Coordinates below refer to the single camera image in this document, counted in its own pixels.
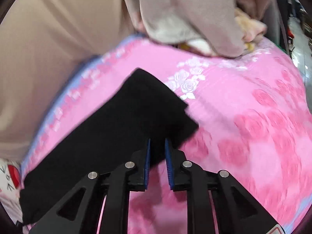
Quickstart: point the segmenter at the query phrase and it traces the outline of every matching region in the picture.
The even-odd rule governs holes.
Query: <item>pink floral cloth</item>
[[[104,55],[53,107],[22,178],[140,67],[189,104],[199,130],[182,147],[205,170],[228,170],[291,233],[312,202],[312,115],[291,59],[263,40],[237,59],[203,58],[147,39]],[[130,234],[187,233],[186,194],[169,189],[165,162],[132,192]]]

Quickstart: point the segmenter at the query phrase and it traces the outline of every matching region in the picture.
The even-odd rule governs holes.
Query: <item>metal screw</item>
[[[225,170],[220,171],[220,176],[221,176],[222,178],[227,178],[229,175],[230,175],[230,174],[229,174],[228,171],[225,171]]]
[[[97,173],[96,172],[90,172],[89,174],[88,174],[88,178],[89,179],[95,179],[97,177]]]
[[[125,163],[124,164],[124,166],[126,167],[126,168],[133,168],[134,166],[135,166],[135,164],[134,164],[134,162],[127,162],[127,163]]]
[[[191,167],[193,164],[192,164],[192,162],[190,162],[190,161],[184,161],[183,163],[182,163],[182,165],[184,166],[184,167]]]

